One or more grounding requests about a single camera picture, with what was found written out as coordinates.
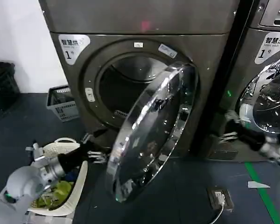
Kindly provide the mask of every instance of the power outlet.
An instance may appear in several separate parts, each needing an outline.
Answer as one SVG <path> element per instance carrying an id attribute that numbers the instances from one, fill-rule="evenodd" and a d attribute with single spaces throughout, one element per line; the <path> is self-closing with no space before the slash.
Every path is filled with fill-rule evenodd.
<path id="1" fill-rule="evenodd" d="M 224 189 L 224 188 L 220 188 L 220 187 L 214 187 L 214 188 L 208 188 L 207 189 L 209 199 L 210 199 L 210 204 L 211 204 L 213 210 L 218 210 L 218 209 L 221 208 L 221 205 L 218 203 L 218 199 L 217 199 L 216 193 L 215 193 L 215 192 L 218 192 L 218 191 L 225 195 L 224 209 L 225 210 L 233 210 L 233 203 L 231 201 L 228 190 Z"/>

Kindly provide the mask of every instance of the washing machine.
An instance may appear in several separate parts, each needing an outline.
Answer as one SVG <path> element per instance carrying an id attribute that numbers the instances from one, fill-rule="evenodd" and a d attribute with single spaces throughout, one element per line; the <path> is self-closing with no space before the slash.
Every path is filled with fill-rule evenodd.
<path id="1" fill-rule="evenodd" d="M 264 159 L 237 140 L 226 119 L 229 110 L 248 129 L 272 137 L 280 133 L 280 0 L 254 3 L 224 92 L 212 98 L 219 105 L 200 151 L 212 159 Z"/>
<path id="2" fill-rule="evenodd" d="M 87 131 L 107 130 L 94 141 L 111 147 L 137 98 L 178 63 L 176 71 L 190 65 L 197 74 L 194 106 L 176 146 L 187 153 L 238 2 L 41 0 Z"/>

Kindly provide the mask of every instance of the label sticker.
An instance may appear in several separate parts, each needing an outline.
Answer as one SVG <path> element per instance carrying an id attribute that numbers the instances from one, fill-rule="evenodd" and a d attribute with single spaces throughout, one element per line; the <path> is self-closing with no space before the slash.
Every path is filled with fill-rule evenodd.
<path id="1" fill-rule="evenodd" d="M 134 42 L 134 48 L 143 48 L 143 42 Z"/>
<path id="2" fill-rule="evenodd" d="M 255 57 L 255 64 L 261 64 L 266 59 L 280 51 L 280 32 L 270 32 L 264 38 Z"/>
<path id="3" fill-rule="evenodd" d="M 165 44 L 161 44 L 159 46 L 159 51 L 171 58 L 175 58 L 177 55 L 177 52 L 175 50 L 172 50 L 170 47 L 167 47 Z"/>
<path id="4" fill-rule="evenodd" d="M 67 64 L 73 65 L 80 53 L 90 44 L 90 38 L 82 34 L 60 34 L 59 42 Z"/>
<path id="5" fill-rule="evenodd" d="M 86 94 L 87 100 L 89 102 L 94 102 L 95 101 L 92 88 L 85 88 L 85 94 Z"/>

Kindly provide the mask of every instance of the dark blue floor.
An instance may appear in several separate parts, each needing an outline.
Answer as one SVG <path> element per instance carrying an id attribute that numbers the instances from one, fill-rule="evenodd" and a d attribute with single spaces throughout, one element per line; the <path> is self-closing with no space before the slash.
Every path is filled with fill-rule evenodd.
<path id="1" fill-rule="evenodd" d="M 40 145 L 59 137 L 79 140 L 84 127 L 79 119 L 62 123 L 46 109 L 46 94 L 24 94 L 0 120 L 0 190 L 10 173 L 28 164 L 25 147 L 36 139 Z M 267 163 L 254 167 L 280 212 L 280 169 Z M 213 211 L 208 187 L 229 190 L 234 204 L 218 224 L 273 223 L 243 163 L 170 160 L 156 179 L 131 203 L 119 204 L 105 190 L 105 166 L 91 165 L 73 224 L 207 224 Z"/>

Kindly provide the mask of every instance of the washing machine drum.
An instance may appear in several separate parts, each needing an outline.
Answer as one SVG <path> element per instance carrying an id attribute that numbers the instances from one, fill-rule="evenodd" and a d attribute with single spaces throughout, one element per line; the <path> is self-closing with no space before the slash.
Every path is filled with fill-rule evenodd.
<path id="1" fill-rule="evenodd" d="M 139 64 L 138 73 L 132 76 L 130 72 L 134 67 L 125 67 L 119 62 L 112 64 L 106 71 L 111 72 L 110 77 L 100 83 L 109 88 L 113 88 L 114 83 L 135 86 L 133 94 L 121 90 L 116 93 L 127 99 L 131 108 L 116 107 L 112 96 L 102 97 L 110 110 L 127 113 L 113 145 L 106 174 L 107 188 L 119 202 L 137 196 L 166 163 L 191 113 L 198 82 L 197 71 L 191 64 L 174 63 L 164 69 L 162 63 L 151 58 L 127 60 Z M 154 76 L 151 71 L 159 69 L 162 71 Z M 107 91 L 102 86 L 100 91 Z"/>
<path id="2" fill-rule="evenodd" d="M 125 119 L 138 96 L 165 68 L 166 64 L 144 56 L 130 56 L 111 64 L 99 78 L 98 95 L 112 118 Z"/>
<path id="3" fill-rule="evenodd" d="M 240 100 L 244 126 L 274 136 L 280 133 L 280 60 L 253 79 Z"/>
<path id="4" fill-rule="evenodd" d="M 160 72 L 175 62 L 194 67 L 189 58 L 164 44 L 145 40 L 142 48 L 132 47 L 135 43 L 121 41 L 100 49 L 79 76 L 80 97 L 86 109 L 102 124 L 117 130 Z"/>

